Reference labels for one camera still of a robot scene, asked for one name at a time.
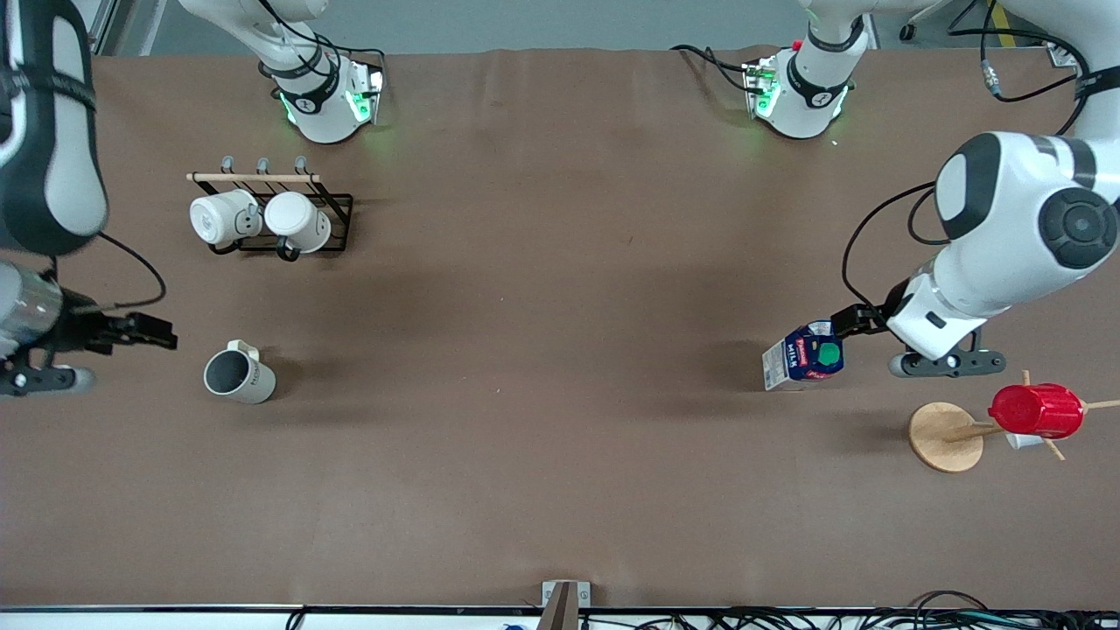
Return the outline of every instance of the wooden peg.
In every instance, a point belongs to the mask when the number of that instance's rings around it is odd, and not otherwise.
[[[1065,455],[1062,454],[1062,451],[1057,447],[1057,444],[1054,444],[1053,439],[1043,438],[1043,444],[1045,444],[1046,447],[1051,450],[1051,453],[1054,453],[1054,456],[1057,457],[1057,461],[1060,462],[1065,461]]]
[[[973,437],[983,437],[986,435],[996,435],[1000,433],[1006,433],[1004,427],[999,425],[981,425],[974,424],[963,427],[956,427],[953,430],[945,433],[945,442],[953,444],[955,442],[964,442],[965,439],[972,439]]]
[[[1085,402],[1082,400],[1081,406],[1084,407],[1086,411],[1090,409],[1107,409],[1109,407],[1120,407],[1120,400],[1102,400],[1100,402]]]

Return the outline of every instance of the mug handle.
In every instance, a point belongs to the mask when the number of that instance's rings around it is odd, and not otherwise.
[[[284,262],[296,262],[299,258],[298,249],[288,249],[288,237],[277,239],[277,256]]]
[[[226,350],[233,350],[234,352],[244,352],[253,361],[260,361],[261,360],[261,351],[259,351],[255,348],[249,345],[248,343],[245,343],[244,340],[240,340],[240,339],[233,340],[233,341],[231,341],[225,346],[225,349]]]

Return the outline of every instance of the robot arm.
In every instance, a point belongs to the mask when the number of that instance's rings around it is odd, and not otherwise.
[[[11,132],[0,143],[0,249],[71,253],[108,219],[85,26],[68,0],[0,8],[11,101]]]
[[[68,0],[0,0],[11,130],[0,142],[0,249],[71,253],[108,219],[94,142],[94,93],[82,16]],[[54,365],[58,352],[111,354],[115,344],[174,350],[171,324],[94,302],[0,260],[0,397],[88,389],[93,373]],[[46,360],[30,361],[31,350]]]
[[[1016,304],[1084,278],[1117,245],[1120,147],[993,132],[942,167],[936,206],[951,240],[906,282],[887,327],[936,360]]]
[[[1085,99],[1076,138],[990,132],[965,142],[942,167],[935,202],[950,240],[890,293],[879,313],[856,305],[833,316],[842,336],[881,332],[908,354],[896,376],[998,372],[1002,356],[979,346],[979,327],[1016,304],[1066,287],[1117,248],[1120,198],[1120,4],[1002,0],[1076,46]],[[971,350],[959,348],[969,335]]]
[[[840,114],[851,72],[867,50],[864,13],[916,12],[937,0],[797,0],[809,33],[797,49],[762,59],[750,73],[750,114],[790,138],[812,138]]]
[[[323,46],[306,25],[328,0],[179,0],[190,13],[248,46],[280,86],[288,119],[312,142],[345,140],[372,122],[381,71]]]

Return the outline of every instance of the white cup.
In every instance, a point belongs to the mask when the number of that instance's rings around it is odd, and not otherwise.
[[[261,353],[242,340],[231,341],[203,370],[203,383],[214,396],[256,405],[277,388],[277,376],[261,363]]]
[[[1028,446],[1042,446],[1045,441],[1037,435],[1021,435],[1018,433],[1008,433],[1007,442],[1011,445],[1011,448],[1018,451],[1019,448],[1026,448]]]
[[[256,197],[241,188],[190,202],[190,225],[212,245],[255,237],[262,224]]]
[[[280,237],[277,251],[318,251],[330,239],[330,220],[311,200],[296,192],[280,193],[264,206],[264,223]]]

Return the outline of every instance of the black metal rack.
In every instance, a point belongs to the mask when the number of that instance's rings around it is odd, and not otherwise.
[[[295,192],[304,194],[318,209],[330,209],[327,216],[330,219],[330,239],[327,244],[316,250],[320,251],[346,251],[349,240],[351,220],[354,212],[354,195],[349,193],[332,193],[323,184],[319,175],[307,169],[307,158],[300,156],[296,158],[293,175],[273,175],[269,173],[269,160],[261,158],[256,163],[256,173],[252,175],[237,175],[233,172],[233,158],[226,156],[222,159],[220,173],[188,173],[187,179],[194,182],[207,195],[221,194],[214,184],[227,184],[232,189],[242,189],[253,195],[256,200],[259,212],[264,212],[264,206],[269,201],[280,193],[293,192],[289,185],[296,187]],[[253,187],[258,184],[268,188],[262,192]],[[279,237],[273,234],[267,226],[262,226],[261,233],[255,237],[237,239],[225,247],[207,244],[209,250],[218,256],[233,253],[235,251],[259,252],[273,251],[281,260],[295,262],[299,258],[299,250],[290,250],[279,245]]]

